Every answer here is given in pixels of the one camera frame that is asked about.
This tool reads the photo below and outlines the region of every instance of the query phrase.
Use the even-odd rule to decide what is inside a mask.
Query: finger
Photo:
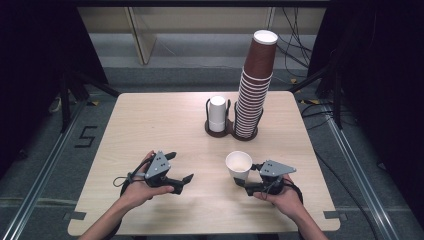
[[[268,202],[274,202],[274,200],[275,200],[274,195],[263,193],[263,192],[254,192],[253,196],[257,199],[260,199],[260,200],[263,200],[263,201],[268,201]]]
[[[151,156],[153,156],[153,154],[155,154],[155,151],[153,151],[153,150],[151,150],[150,152],[148,152],[146,154],[146,156],[144,157],[143,161],[146,160],[146,159],[148,159],[148,158],[150,158]]]
[[[157,188],[151,188],[150,191],[153,194],[153,196],[163,195],[163,194],[166,194],[166,193],[173,192],[174,187],[172,187],[172,186],[162,186],[162,187],[157,187]]]
[[[288,174],[284,174],[284,175],[283,175],[283,178],[288,179],[288,180],[290,180],[290,181],[292,181],[292,182],[293,182],[293,180],[291,180],[291,178],[290,178],[290,176],[289,176]]]

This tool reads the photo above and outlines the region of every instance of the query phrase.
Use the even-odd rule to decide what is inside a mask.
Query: floor
[[[124,76],[131,72],[137,76],[140,70],[169,69],[172,73],[173,69],[191,68],[206,73],[216,69],[237,73],[244,64],[251,40],[249,35],[232,34],[159,35],[149,63],[141,65],[131,35],[92,34],[91,38],[105,72],[110,76],[110,84],[129,91],[136,88],[123,84],[122,78],[113,77],[116,72],[122,72]],[[305,47],[313,48],[314,36],[302,36],[301,39]],[[280,44],[287,49],[284,42]],[[289,52],[307,63],[307,58],[298,48],[291,46]],[[280,83],[275,90],[287,89],[292,82],[302,81],[307,70],[281,53],[276,56],[274,69],[273,79]],[[310,108],[311,104],[305,103],[305,100],[315,100],[315,86],[311,84],[295,96],[299,110],[305,111],[305,126],[319,153],[317,156],[323,159],[320,161],[321,168],[340,213],[341,229],[328,233],[328,236],[331,239],[424,239],[423,230],[390,176],[377,166],[378,157],[362,135],[354,116],[344,113],[342,120],[345,127],[341,131],[334,126],[329,115],[315,114],[330,110],[326,105]],[[51,117],[46,118],[27,147],[29,158],[15,161],[6,177],[1,179],[0,232],[6,236],[6,231],[11,230],[8,226],[21,226],[12,229],[16,230],[15,234],[7,235],[13,235],[13,238],[5,239],[74,239],[67,235],[66,228],[91,166],[86,156],[95,156],[99,142],[95,141],[93,147],[86,149],[76,149],[74,145],[81,141],[80,132],[84,127],[93,125],[94,120],[96,129],[91,131],[98,134],[96,139],[101,139],[115,103],[114,99],[97,89],[89,88],[89,91],[92,99],[101,101],[101,104],[94,106],[95,101],[86,106],[75,103],[72,109],[74,119],[78,120],[74,129],[64,136],[58,132],[61,116],[54,111],[57,102],[52,103]],[[58,146],[60,138],[65,139],[63,146]],[[35,189],[34,182],[42,183],[38,186],[40,189]],[[364,215],[372,222],[376,236]],[[295,233],[279,236],[280,239],[297,239]]]

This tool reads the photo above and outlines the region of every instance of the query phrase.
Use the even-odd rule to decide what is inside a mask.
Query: black cable
[[[290,45],[292,45],[291,39],[294,38],[296,40],[296,42],[299,44],[299,46],[301,46],[300,49],[301,49],[301,53],[303,55],[303,58],[304,58],[306,64],[309,65],[310,58],[309,58],[309,55],[305,51],[305,47],[303,46],[302,42],[300,41],[299,28],[297,26],[297,16],[298,16],[299,8],[294,8],[294,25],[292,25],[292,22],[290,21],[285,9],[282,8],[282,10],[283,10],[284,16],[286,17],[287,22],[289,23],[290,29],[292,31],[292,34],[291,34],[291,37],[290,37],[290,40],[289,40],[289,45],[287,46],[287,51],[288,51],[288,47]]]
[[[280,52],[289,56],[291,59],[293,59],[293,61],[296,61],[297,63],[299,63],[300,65],[302,65],[303,67],[307,68],[308,65],[306,65],[304,62],[300,61],[299,59],[297,59],[295,56],[291,55],[290,53],[288,53],[287,51],[285,51],[282,47],[280,47],[277,44],[277,48],[280,49]]]
[[[324,122],[322,122],[322,123],[320,123],[320,124],[318,124],[318,125],[315,125],[315,126],[313,126],[313,127],[309,127],[309,128],[307,128],[306,130],[312,130],[312,129],[314,129],[314,128],[321,127],[321,126],[322,126],[322,125],[324,125],[326,122],[330,121],[330,119],[331,119],[331,118],[328,118],[328,119],[327,119],[327,120],[325,120]]]
[[[318,104],[313,104],[313,105],[309,105],[307,106],[305,109],[302,110],[302,112],[300,113],[300,116],[303,116],[303,114],[306,112],[306,110],[308,110],[311,107],[314,106],[322,106],[322,105],[332,105],[333,103],[318,103]]]
[[[305,47],[305,46],[303,46],[303,45],[298,46],[298,45],[295,45],[295,44],[293,44],[293,43],[289,43],[289,42],[287,42],[286,40],[284,40],[284,39],[283,39],[283,37],[281,37],[281,35],[278,35],[278,38],[279,38],[281,41],[283,41],[284,43],[286,43],[286,44],[290,44],[290,46],[291,46],[291,47],[295,47],[295,48],[302,48],[302,49],[304,49],[305,51],[312,52],[312,50],[311,50],[311,49],[309,49],[309,48],[307,48],[307,47]]]
[[[355,202],[356,206],[358,206],[359,210],[362,212],[362,214],[364,215],[365,219],[368,222],[368,225],[371,228],[371,231],[374,235],[374,239],[378,240],[377,237],[377,232],[374,228],[374,225],[371,222],[371,219],[368,217],[367,213],[365,212],[365,210],[362,208],[361,204],[359,203],[359,201],[353,196],[352,192],[350,192],[350,190],[347,188],[346,184],[344,184],[344,182],[341,180],[341,178],[336,174],[336,172],[328,165],[328,163],[326,161],[324,161],[324,159],[318,154],[318,152],[314,149],[315,155],[317,155],[318,159],[328,168],[328,170],[330,170],[330,172],[334,175],[334,177],[336,177],[336,179],[340,182],[340,184],[342,185],[342,187],[346,190],[346,192],[349,194],[349,196],[352,198],[352,200]]]

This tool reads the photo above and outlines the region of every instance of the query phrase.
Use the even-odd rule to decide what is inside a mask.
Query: stack of paper cups
[[[233,132],[241,138],[251,138],[263,111],[271,82],[278,37],[260,30],[254,33],[240,79],[239,98]]]

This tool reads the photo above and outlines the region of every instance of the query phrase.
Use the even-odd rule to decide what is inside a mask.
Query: wrist
[[[118,198],[118,200],[116,200],[113,205],[115,206],[116,211],[122,212],[124,214],[134,208],[131,201],[124,195]]]

